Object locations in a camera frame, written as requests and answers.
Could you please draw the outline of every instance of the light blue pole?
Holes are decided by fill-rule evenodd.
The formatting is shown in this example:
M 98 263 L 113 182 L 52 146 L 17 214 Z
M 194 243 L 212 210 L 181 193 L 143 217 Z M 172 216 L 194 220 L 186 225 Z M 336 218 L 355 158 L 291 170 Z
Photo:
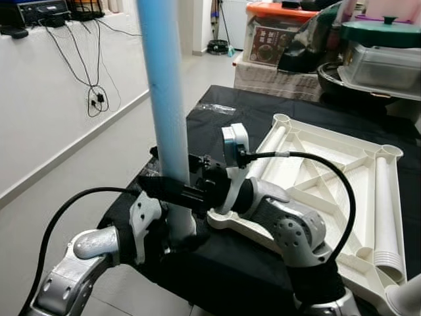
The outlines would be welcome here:
M 180 82 L 181 51 L 177 1 L 137 0 L 153 120 L 163 176 L 189 184 L 186 117 Z M 191 210 L 171 205 L 167 217 L 173 242 L 195 234 Z

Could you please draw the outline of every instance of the storage box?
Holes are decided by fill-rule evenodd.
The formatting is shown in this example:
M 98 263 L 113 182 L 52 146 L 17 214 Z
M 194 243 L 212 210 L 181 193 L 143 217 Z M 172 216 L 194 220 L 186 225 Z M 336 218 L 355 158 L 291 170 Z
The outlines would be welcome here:
M 354 43 L 338 73 L 348 88 L 421 99 L 421 49 L 367 48 Z
M 277 66 L 295 33 L 317 12 L 283 9 L 281 3 L 250 3 L 243 60 Z

